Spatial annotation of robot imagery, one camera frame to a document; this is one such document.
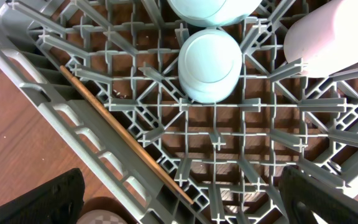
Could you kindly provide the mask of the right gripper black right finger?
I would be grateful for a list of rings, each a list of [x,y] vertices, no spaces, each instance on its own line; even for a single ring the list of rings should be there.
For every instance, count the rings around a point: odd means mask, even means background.
[[[279,182],[289,223],[316,223],[315,215],[327,223],[358,224],[358,201],[336,189],[286,166]]]

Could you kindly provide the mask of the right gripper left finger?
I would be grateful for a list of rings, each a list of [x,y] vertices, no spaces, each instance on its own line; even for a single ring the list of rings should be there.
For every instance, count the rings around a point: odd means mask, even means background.
[[[76,223],[84,205],[85,182],[73,168],[0,206],[3,223]]]

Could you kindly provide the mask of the wooden chopstick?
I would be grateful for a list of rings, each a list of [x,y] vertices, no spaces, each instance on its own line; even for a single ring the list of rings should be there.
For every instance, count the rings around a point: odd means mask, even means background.
[[[118,120],[101,104],[101,102],[77,79],[68,69],[61,65],[60,70],[80,94],[89,101],[95,110],[110,124],[110,126],[123,138],[129,147],[143,160],[143,162],[156,174],[160,180],[172,191],[179,193],[191,205],[194,201],[185,191],[154,161],[149,153],[127,132]]]

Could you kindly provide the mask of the light blue cup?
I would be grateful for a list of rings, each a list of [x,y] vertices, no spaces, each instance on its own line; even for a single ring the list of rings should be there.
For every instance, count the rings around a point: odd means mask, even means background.
[[[217,103],[235,89],[242,68],[242,52],[228,33],[204,29],[191,35],[178,56],[183,91],[198,103]]]

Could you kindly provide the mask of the pale pink cup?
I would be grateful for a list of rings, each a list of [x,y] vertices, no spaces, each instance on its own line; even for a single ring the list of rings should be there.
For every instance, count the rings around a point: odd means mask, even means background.
[[[310,78],[323,78],[358,62],[358,0],[333,0],[296,21],[283,51],[288,63],[299,58]]]

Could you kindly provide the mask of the light blue bowl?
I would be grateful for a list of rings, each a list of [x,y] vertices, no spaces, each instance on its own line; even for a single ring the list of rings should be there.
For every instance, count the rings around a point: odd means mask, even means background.
[[[229,26],[251,15],[262,0],[168,0],[174,13],[193,26]]]

